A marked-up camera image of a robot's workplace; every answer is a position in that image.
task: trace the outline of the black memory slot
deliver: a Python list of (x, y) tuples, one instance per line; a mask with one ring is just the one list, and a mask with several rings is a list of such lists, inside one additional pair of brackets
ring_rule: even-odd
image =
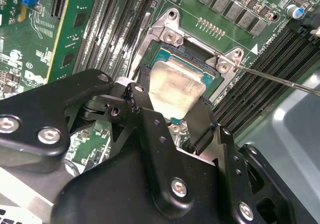
[[(104, 14), (101, 28), (99, 29), (97, 35), (100, 40), (105, 36), (107, 29), (109, 28), (113, 18), (115, 17), (118, 3), (119, 0), (111, 0), (108, 5), (107, 12)], [(87, 69), (92, 69), (96, 66), (96, 59), (98, 57), (100, 47), (101, 45), (97, 41), (95, 41), (90, 56), (88, 57), (88, 64), (86, 67)]]
[[(120, 37), (122, 36), (122, 34), (124, 33), (128, 22), (130, 21), (130, 19), (132, 19), (132, 17), (135, 14), (135, 6), (137, 5), (138, 0), (128, 0), (126, 6), (125, 6), (125, 10), (122, 14), (122, 16), (120, 17), (121, 22), (119, 23), (119, 25), (117, 25), (115, 27), (114, 30), (114, 35), (112, 36), (112, 38), (109, 41), (109, 45), (112, 47), (115, 47), (115, 45), (118, 43)], [(114, 48), (108, 48), (104, 54), (103, 54), (103, 58), (102, 61), (100, 62), (101, 67), (99, 69), (101, 69), (102, 71), (106, 71), (108, 64), (111, 60), (111, 57), (113, 55), (113, 51), (111, 50)]]
[(89, 17), (88, 23), (87, 23), (86, 28), (85, 28), (85, 33), (87, 35), (86, 35), (86, 38), (83, 38), (82, 41), (81, 41), (81, 44), (80, 44), (80, 47), (79, 47), (79, 50), (78, 50), (78, 54), (77, 54), (77, 58), (76, 58), (76, 61), (75, 61), (75, 65), (74, 65), (72, 74), (75, 74), (75, 73), (79, 72), (81, 64), (84, 64), (83, 60), (85, 58), (85, 49), (86, 49), (86, 46), (87, 46), (87, 43), (88, 43), (87, 39), (88, 39), (89, 35), (92, 32), (94, 20), (97, 17), (97, 13), (98, 13), (101, 1), (102, 0), (94, 0), (93, 6), (92, 6), (92, 10), (91, 10), (91, 13), (90, 13), (90, 17)]
[(133, 51), (135, 41), (136, 41), (136, 39), (138, 37), (138, 33), (140, 31), (140, 26), (144, 20), (144, 17), (146, 15), (149, 7), (152, 4), (153, 0), (142, 0), (141, 2), (142, 2), (142, 4), (139, 5), (139, 8), (136, 12), (136, 15), (132, 21), (133, 25), (129, 29), (128, 34), (125, 37), (125, 40), (123, 42), (122, 50), (116, 58), (116, 61), (115, 61), (116, 69), (113, 73), (113, 75), (115, 75), (115, 76), (117, 76), (119, 74), (119, 71), (125, 62), (124, 55), (130, 51)]
[(99, 50), (98, 48), (95, 49), (95, 47), (97, 46), (97, 36), (100, 34), (104, 21), (106, 20), (105, 14), (107, 13), (107, 10), (111, 10), (113, 8), (114, 8), (113, 0), (106, 0), (106, 1), (101, 0), (97, 15), (94, 16), (96, 27), (94, 28), (94, 30), (92, 30), (92, 32), (88, 37), (88, 43), (85, 49), (85, 52), (87, 54), (86, 56), (84, 56), (84, 58), (81, 61), (81, 64), (85, 64), (85, 67), (84, 67), (85, 69), (92, 68), (94, 65), (92, 58), (93, 56), (96, 56), (98, 54), (98, 50)]
[[(311, 68), (318, 58), (312, 53), (310, 56), (312, 56), (306, 64), (304, 64), (303, 68), (296, 68), (295, 70), (291, 71), (291, 75), (288, 77), (291, 81), (296, 82), (305, 71), (307, 71), (309, 68)], [(235, 135), (238, 136), (243, 132), (255, 119), (257, 119), (260, 115), (263, 114), (263, 111), (268, 110), (269, 107), (273, 106), (273, 103), (278, 99), (279, 96), (281, 96), (283, 93), (285, 93), (288, 88), (283, 85), (277, 85), (273, 83), (273, 85), (276, 85), (276, 87), (273, 89), (273, 91), (269, 94), (269, 96), (266, 96), (267, 101), (262, 107), (258, 107), (255, 111), (256, 113), (251, 116), (247, 116), (246, 119), (243, 119), (241, 122), (238, 122), (238, 125), (235, 127), (237, 131), (235, 131)]]
[[(253, 63), (252, 68), (259, 71), (264, 71), (265, 67), (274, 59), (275, 55), (285, 46), (285, 44), (293, 38), (294, 33), (291, 31), (284, 31), (280, 37), (274, 40), (274, 44), (269, 46)], [(229, 111), (230, 106), (235, 104), (236, 96), (247, 90), (247, 87), (252, 81), (256, 79), (255, 75), (243, 74), (240, 81), (231, 89), (228, 95), (223, 99), (221, 105), (215, 107), (215, 114), (217, 118)]]
[[(285, 49), (285, 51), (280, 52), (279, 54), (275, 54), (275, 58), (278, 61), (270, 62), (267, 69), (265, 69), (264, 71), (268, 71), (268, 74), (270, 75), (276, 75), (277, 71), (288, 61), (292, 53), (301, 48), (301, 46), (303, 45), (302, 40), (304, 42), (304, 39), (299, 37), (298, 39), (292, 39), (290, 42), (288, 42), (288, 45), (290, 45), (291, 48)], [(263, 91), (263, 89), (261, 90), (261, 86), (263, 84), (265, 84), (264, 78), (255, 79), (254, 83), (249, 85), (245, 91), (237, 95), (236, 101), (243, 106), (250, 105), (251, 100), (255, 99), (255, 94)], [(229, 109), (229, 111), (235, 111), (237, 108), (239, 108), (239, 105), (234, 105), (233, 108)], [(226, 113), (221, 118), (223, 122), (227, 123), (229, 123), (230, 119), (232, 119), (232, 117), (230, 115), (227, 115)]]
[[(293, 50), (297, 50), (297, 49), (303, 49), (303, 56), (306, 57), (306, 47), (307, 45), (307, 41), (304, 41), (304, 43), (301, 42), (301, 40), (298, 41), (299, 43), (297, 43), (293, 49)], [(298, 61), (293, 61), (291, 62), (291, 68), (296, 68), (301, 62)], [(287, 76), (291, 73), (290, 71), (290, 67), (289, 66), (285, 66), (284, 64), (279, 63), (279, 67), (277, 68), (277, 70), (272, 70), (272, 72), (270, 74), (278, 76), (279, 78), (284, 78), (286, 79)], [(261, 105), (265, 104), (265, 96), (268, 96), (274, 88), (277, 87), (277, 83), (263, 79), (263, 78), (258, 78), (257, 82), (255, 84), (252, 85), (252, 90), (248, 91), (247, 93), (250, 94), (250, 96), (247, 96), (246, 98), (249, 100), (246, 103), (243, 103), (241, 106), (241, 109), (243, 111), (246, 111), (246, 113), (241, 113), (240, 115), (238, 115), (235, 118), (229, 118), (229, 120), (227, 121), (228, 123), (231, 124), (231, 128), (235, 128), (237, 126), (237, 123), (241, 122), (242, 120), (246, 119), (247, 113), (251, 111), (251, 109), (254, 108), (259, 108), (259, 112), (263, 111), (264, 109), (261, 108)]]
[[(318, 46), (286, 28), (257, 58), (252, 68), (289, 81), (297, 81), (320, 59)], [(265, 115), (287, 90), (276, 82), (244, 73), (215, 108), (218, 122), (238, 136)]]

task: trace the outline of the ram slot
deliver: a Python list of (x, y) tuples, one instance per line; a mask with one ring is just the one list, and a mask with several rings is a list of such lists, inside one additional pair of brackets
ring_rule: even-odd
[(122, 49), (119, 52), (119, 54), (116, 56), (116, 59), (114, 61), (115, 68), (113, 69), (113, 72), (111, 73), (112, 76), (118, 76), (120, 74), (120, 71), (122, 67), (124, 66), (126, 57), (128, 54), (134, 54), (133, 53), (133, 47), (137, 40), (138, 33), (140, 31), (140, 27), (142, 25), (142, 22), (144, 20), (144, 17), (151, 6), (153, 0), (141, 0), (140, 5), (138, 6), (138, 10), (136, 11), (136, 14), (132, 20), (132, 23), (136, 23), (135, 25), (132, 25), (129, 30), (128, 34), (125, 36)]
[[(285, 30), (258, 57), (252, 68), (295, 82), (319, 58), (315, 45), (299, 34)], [(257, 118), (270, 111), (286, 90), (287, 87), (281, 84), (244, 73), (235, 87), (216, 105), (217, 120), (238, 136)]]
[(92, 55), (89, 60), (88, 68), (101, 68), (102, 55), (109, 47), (109, 41), (113, 37), (118, 24), (121, 20), (121, 16), (127, 5), (128, 0), (112, 0), (110, 7), (107, 10), (107, 14), (101, 25), (97, 41), (94, 45)]
[(94, 0), (93, 8), (87, 23), (87, 26), (84, 31), (83, 39), (81, 45), (79, 47), (79, 51), (77, 54), (77, 60), (75, 62), (75, 66), (73, 68), (73, 74), (78, 73), (80, 68), (85, 68), (85, 57), (88, 52), (90, 52), (90, 47), (92, 46), (93, 35), (95, 34), (94, 24), (96, 19), (100, 19), (98, 15), (101, 2), (105, 2), (108, 4), (108, 0)]
[[(265, 67), (273, 60), (275, 54), (280, 52), (288, 41), (293, 38), (294, 34), (290, 31), (283, 32), (283, 34), (272, 43), (254, 62), (252, 68), (259, 71), (264, 71)], [(227, 96), (214, 108), (216, 118), (221, 118), (225, 112), (229, 111), (230, 106), (235, 104), (236, 99), (234, 98), (236, 94), (242, 93), (247, 89), (252, 81), (257, 78), (254, 75), (243, 74), (241, 79), (237, 82), (235, 87), (231, 89)]]

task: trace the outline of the green circuit board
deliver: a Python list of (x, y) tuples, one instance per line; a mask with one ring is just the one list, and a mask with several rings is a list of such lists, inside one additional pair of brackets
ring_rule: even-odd
[[(11, 15), (13, 1), (16, 14)], [(6, 2), (0, 11), (0, 99), (71, 74), (94, 0)]]
[[(150, 19), (138, 47), (148, 27), (169, 8), (176, 8), (180, 14), (179, 27), (183, 31), (221, 53), (242, 48), (242, 64), (250, 66), (289, 22), (290, 17), (286, 14), (289, 5), (295, 4), (305, 13), (312, 13), (319, 8), (319, 2), (38, 0), (36, 5), (25, 6), (21, 0), (5, 0), (5, 4), (0, 0), (0, 99), (88, 68), (101, 69), (114, 78), (124, 76), (130, 58), (127, 46), (132, 43), (131, 38), (135, 38), (130, 28), (143, 18), (139, 14), (145, 6)], [(239, 13), (233, 19), (228, 13), (234, 5)], [(160, 42), (152, 41), (141, 62), (150, 65), (160, 45)], [(204, 95), (209, 97), (222, 81), (222, 78), (216, 78), (207, 86)], [(84, 166), (88, 162), (97, 163), (95, 156), (102, 155), (109, 137), (101, 134), (108, 130), (108, 124), (100, 126), (89, 130), (88, 138), (87, 133), (73, 137), (75, 145), (71, 145), (68, 153), (70, 160)]]

